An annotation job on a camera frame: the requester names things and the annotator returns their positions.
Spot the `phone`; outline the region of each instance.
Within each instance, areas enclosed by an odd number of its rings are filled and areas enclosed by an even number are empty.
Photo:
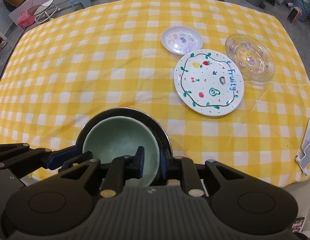
[[[302,225],[304,222],[305,218],[297,218],[292,225],[291,231],[292,233],[298,233],[300,231],[302,231]]]

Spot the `white bracket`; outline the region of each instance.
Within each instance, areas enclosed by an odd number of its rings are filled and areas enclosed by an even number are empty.
[[[305,135],[301,144],[301,150],[295,157],[295,161],[302,169],[305,176],[307,176],[307,166],[310,164],[310,118],[306,127]]]

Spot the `pink basket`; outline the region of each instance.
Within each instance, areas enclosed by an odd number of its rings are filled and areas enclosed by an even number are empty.
[[[27,28],[35,22],[35,16],[31,16],[26,11],[22,11],[17,23],[22,29]]]

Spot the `light green bowl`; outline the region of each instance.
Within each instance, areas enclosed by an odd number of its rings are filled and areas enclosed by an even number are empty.
[[[143,177],[129,179],[126,185],[146,187],[159,168],[159,146],[153,133],[140,121],[127,116],[100,121],[88,133],[83,152],[91,151],[101,163],[111,163],[116,157],[134,156],[139,146],[145,148]]]

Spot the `glass plate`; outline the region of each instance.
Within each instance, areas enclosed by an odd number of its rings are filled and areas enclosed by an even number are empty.
[[[273,58],[256,39],[244,34],[233,34],[226,40],[225,50],[243,76],[257,82],[267,82],[273,78],[275,74]]]

